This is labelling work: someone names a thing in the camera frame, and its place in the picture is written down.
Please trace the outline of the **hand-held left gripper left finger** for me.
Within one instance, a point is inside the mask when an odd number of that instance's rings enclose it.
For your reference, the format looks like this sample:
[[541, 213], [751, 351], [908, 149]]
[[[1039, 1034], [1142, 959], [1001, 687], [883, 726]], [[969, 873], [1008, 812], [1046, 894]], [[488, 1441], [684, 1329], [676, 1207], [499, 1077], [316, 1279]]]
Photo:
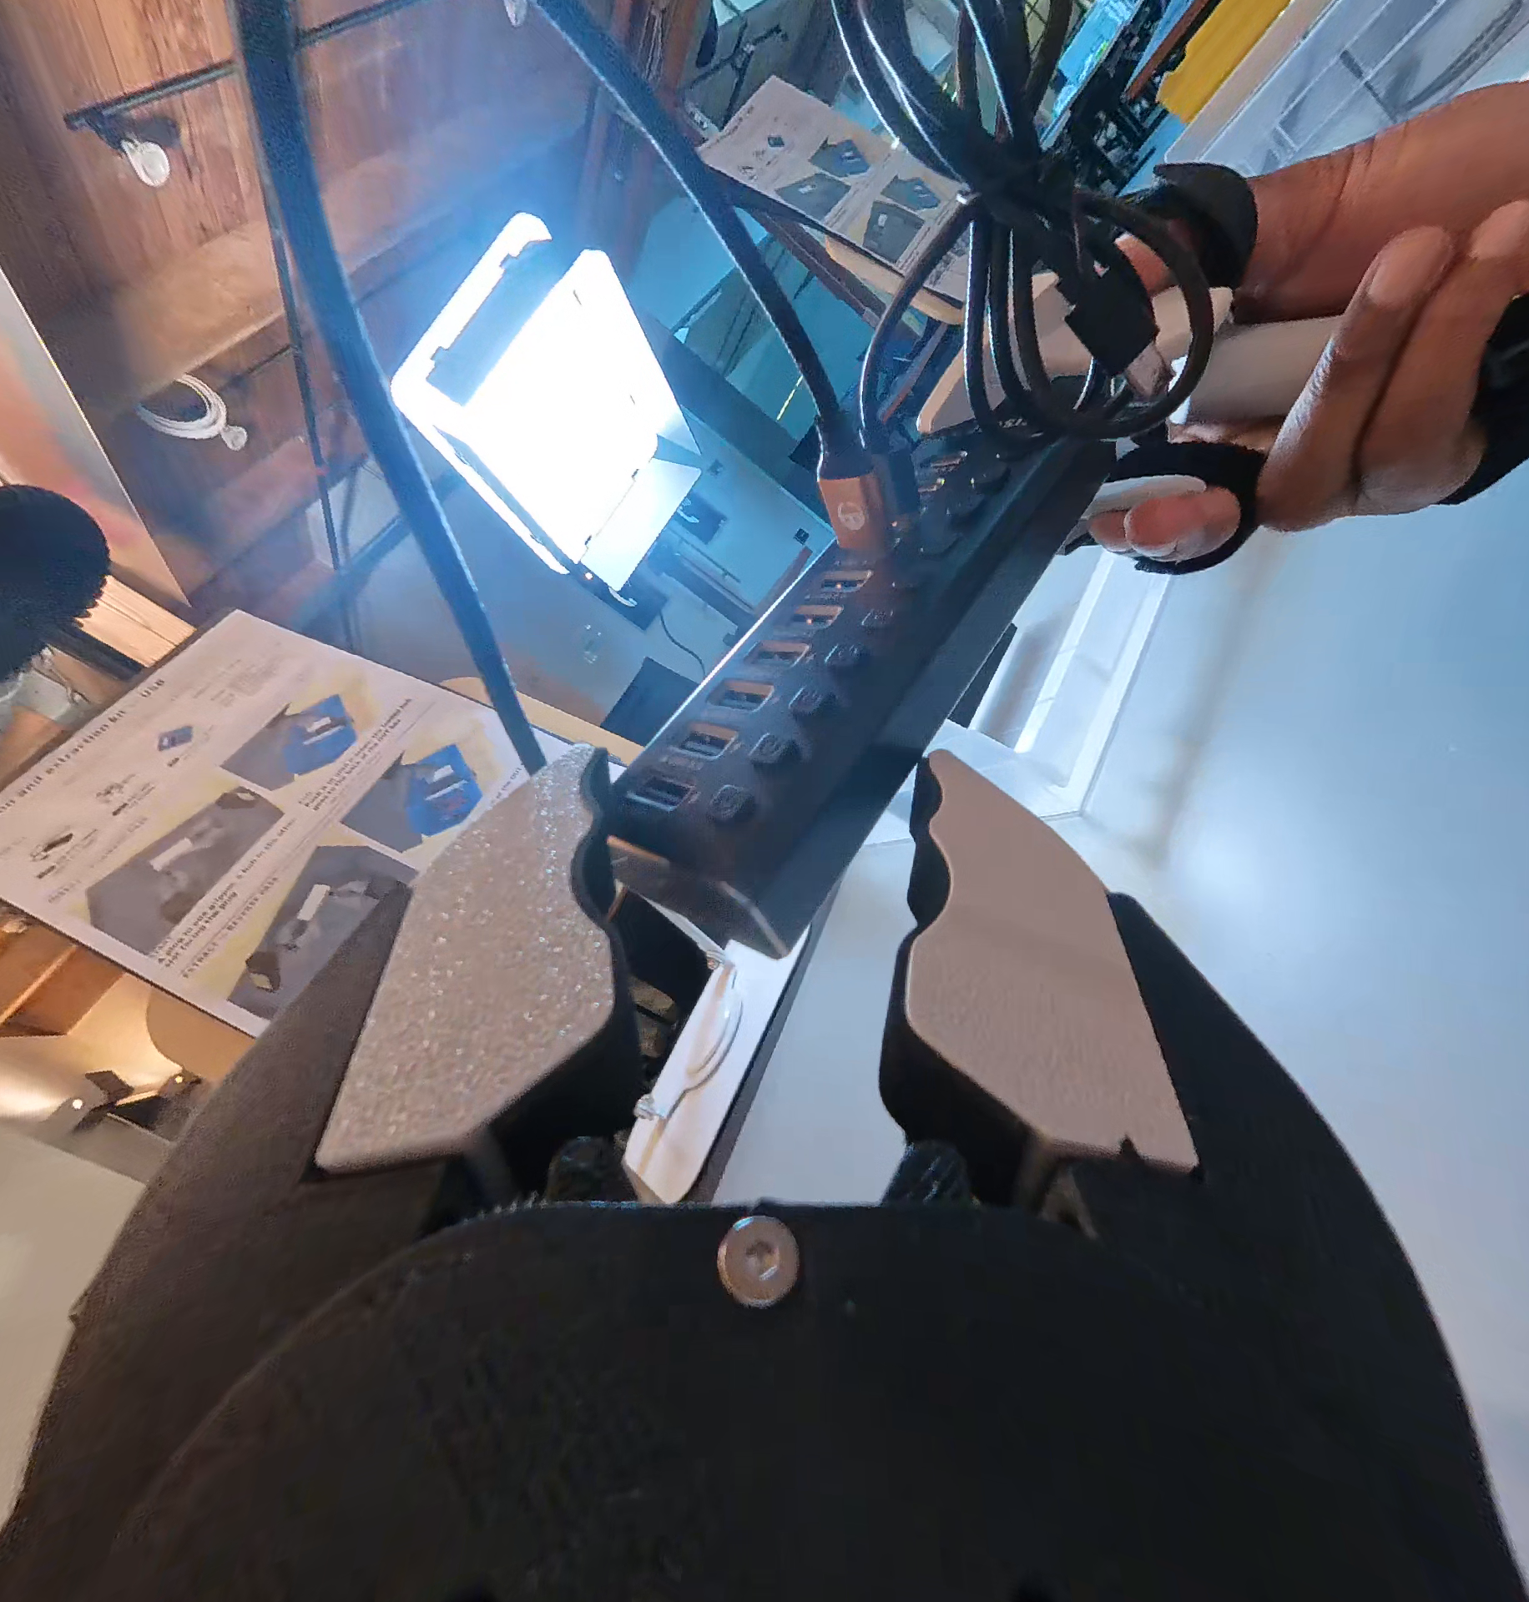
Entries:
[[622, 1132], [642, 1093], [604, 814], [609, 758], [570, 746], [411, 891], [314, 1162], [327, 1177], [465, 1161], [499, 1198]]

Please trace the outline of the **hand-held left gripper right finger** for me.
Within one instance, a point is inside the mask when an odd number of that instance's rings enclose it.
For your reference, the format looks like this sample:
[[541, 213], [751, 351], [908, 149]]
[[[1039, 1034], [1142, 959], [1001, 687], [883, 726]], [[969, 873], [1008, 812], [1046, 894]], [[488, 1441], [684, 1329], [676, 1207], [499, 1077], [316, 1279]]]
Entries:
[[1080, 1162], [1192, 1175], [1194, 1136], [1096, 873], [951, 751], [915, 769], [910, 835], [913, 928], [879, 1052], [904, 1143], [949, 1148], [989, 1207], [1033, 1207]]

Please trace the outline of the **black multi-port usb hub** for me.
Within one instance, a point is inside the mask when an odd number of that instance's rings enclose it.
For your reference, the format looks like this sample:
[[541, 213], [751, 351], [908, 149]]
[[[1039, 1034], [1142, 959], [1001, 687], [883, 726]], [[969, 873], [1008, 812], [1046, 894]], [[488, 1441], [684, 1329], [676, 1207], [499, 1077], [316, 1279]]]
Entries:
[[958, 438], [888, 551], [828, 547], [615, 780], [625, 889], [720, 948], [788, 955], [1114, 460]]

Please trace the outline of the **yellow bin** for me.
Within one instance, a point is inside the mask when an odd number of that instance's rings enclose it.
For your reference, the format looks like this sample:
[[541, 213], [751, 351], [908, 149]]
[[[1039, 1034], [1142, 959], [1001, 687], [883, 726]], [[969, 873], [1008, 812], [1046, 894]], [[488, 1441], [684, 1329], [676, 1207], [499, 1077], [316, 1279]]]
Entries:
[[1289, 2], [1221, 2], [1187, 40], [1182, 59], [1158, 84], [1157, 104], [1189, 125], [1259, 45]]

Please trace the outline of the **wooden easel with poster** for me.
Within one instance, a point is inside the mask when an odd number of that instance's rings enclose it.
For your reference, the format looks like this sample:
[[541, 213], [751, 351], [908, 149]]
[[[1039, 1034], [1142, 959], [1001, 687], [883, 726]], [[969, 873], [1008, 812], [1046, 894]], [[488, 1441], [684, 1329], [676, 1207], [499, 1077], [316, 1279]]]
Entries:
[[763, 81], [697, 152], [815, 231], [833, 261], [883, 295], [944, 235], [962, 199], [955, 179], [915, 161], [887, 133], [779, 77]]

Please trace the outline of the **bright light panel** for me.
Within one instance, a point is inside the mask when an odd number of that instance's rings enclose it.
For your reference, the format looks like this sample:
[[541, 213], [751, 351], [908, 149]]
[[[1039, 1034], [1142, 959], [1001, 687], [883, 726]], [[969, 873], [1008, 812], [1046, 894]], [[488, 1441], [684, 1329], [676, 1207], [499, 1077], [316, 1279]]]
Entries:
[[397, 367], [397, 410], [549, 569], [624, 590], [701, 451], [611, 260], [525, 211]]

